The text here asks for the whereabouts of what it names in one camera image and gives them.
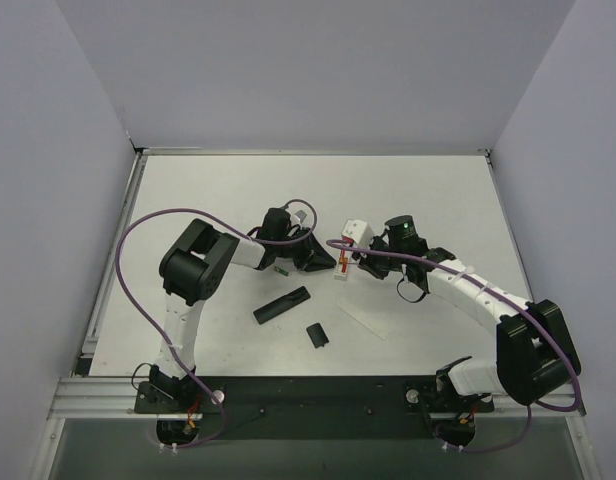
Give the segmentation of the white stick with orange tip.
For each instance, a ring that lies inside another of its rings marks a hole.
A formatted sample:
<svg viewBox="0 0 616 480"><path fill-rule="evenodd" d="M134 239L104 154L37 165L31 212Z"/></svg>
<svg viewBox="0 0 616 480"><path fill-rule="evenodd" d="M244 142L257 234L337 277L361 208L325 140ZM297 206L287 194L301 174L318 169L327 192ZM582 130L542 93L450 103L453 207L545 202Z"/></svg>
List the white stick with orange tip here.
<svg viewBox="0 0 616 480"><path fill-rule="evenodd" d="M346 281L350 270L351 253L346 250L340 250L337 265L334 271L334 279L338 281Z"/></svg>

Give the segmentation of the green yellow battery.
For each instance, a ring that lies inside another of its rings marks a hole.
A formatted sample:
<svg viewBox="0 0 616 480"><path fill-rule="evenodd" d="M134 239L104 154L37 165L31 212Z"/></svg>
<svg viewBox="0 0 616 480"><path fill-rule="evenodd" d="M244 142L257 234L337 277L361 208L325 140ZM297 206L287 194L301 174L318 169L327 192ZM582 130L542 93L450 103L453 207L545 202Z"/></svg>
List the green yellow battery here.
<svg viewBox="0 0 616 480"><path fill-rule="evenodd" d="M286 277L287 277L287 276L289 276L289 272L287 272L286 270L284 270L284 269L282 269L282 268L279 268L279 267L274 267L274 270L275 270L277 273L279 273L279 274L281 274L281 275L283 275L283 276L286 276Z"/></svg>

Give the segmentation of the black remote control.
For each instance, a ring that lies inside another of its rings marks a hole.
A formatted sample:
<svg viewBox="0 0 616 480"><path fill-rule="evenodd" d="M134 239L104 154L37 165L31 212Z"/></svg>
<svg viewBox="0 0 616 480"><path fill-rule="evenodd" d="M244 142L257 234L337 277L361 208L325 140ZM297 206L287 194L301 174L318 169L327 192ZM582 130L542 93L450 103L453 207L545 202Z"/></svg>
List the black remote control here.
<svg viewBox="0 0 616 480"><path fill-rule="evenodd" d="M259 325L263 325L310 298L310 293L302 286L254 310L253 316Z"/></svg>

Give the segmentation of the black battery cover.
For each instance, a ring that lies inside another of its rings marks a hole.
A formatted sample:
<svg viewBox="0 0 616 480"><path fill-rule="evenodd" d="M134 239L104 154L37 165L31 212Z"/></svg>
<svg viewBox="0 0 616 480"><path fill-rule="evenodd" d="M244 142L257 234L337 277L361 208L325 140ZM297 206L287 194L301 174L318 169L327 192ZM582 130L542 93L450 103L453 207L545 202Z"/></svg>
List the black battery cover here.
<svg viewBox="0 0 616 480"><path fill-rule="evenodd" d="M324 347L329 343L329 338L320 323L308 326L306 332L315 349Z"/></svg>

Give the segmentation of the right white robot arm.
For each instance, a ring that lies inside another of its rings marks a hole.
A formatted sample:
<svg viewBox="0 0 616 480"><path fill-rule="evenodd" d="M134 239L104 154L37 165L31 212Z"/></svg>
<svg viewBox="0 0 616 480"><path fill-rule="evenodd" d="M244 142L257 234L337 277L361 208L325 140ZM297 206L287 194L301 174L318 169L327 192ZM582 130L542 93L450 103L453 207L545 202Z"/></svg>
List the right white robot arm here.
<svg viewBox="0 0 616 480"><path fill-rule="evenodd" d="M580 375L580 360L554 302L534 303L494 286L448 250L429 246L411 216L386 221L381 234L350 220L342 234L356 247L353 257L361 270L377 279L400 272L424 296L449 302L493 336L493 358L466 356L438 370L440 390L457 397L504 393L528 406Z"/></svg>

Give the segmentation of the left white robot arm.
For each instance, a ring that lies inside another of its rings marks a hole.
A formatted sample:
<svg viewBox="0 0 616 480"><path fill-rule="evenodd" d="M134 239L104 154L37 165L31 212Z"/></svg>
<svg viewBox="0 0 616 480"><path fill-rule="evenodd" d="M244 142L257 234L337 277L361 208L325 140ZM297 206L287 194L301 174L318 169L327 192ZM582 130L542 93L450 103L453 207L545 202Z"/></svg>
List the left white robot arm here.
<svg viewBox="0 0 616 480"><path fill-rule="evenodd" d="M190 377L195 372L194 347L205 303L215 294L231 265L263 271L277 259L289 260L296 270L313 273L333 269L337 261L304 225L306 213L286 207L271 208L252 240L217 231L194 219L167 251L159 265L166 298L164 331L159 356L149 381L158 400L171 411L192 404L201 388Z"/></svg>

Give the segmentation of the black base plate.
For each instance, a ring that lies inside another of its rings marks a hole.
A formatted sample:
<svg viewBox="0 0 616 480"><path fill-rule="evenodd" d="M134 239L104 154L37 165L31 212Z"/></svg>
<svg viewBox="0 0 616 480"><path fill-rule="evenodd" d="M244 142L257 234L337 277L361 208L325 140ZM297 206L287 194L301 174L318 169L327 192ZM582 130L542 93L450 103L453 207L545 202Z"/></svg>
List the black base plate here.
<svg viewBox="0 0 616 480"><path fill-rule="evenodd" d="M312 376L205 378L219 392L215 405L199 387L178 402L148 382L138 387L134 410L162 422L191 419L201 435L218 429L225 440L428 439L446 421L469 437L461 416L491 413L481 397L440 396L434 376Z"/></svg>

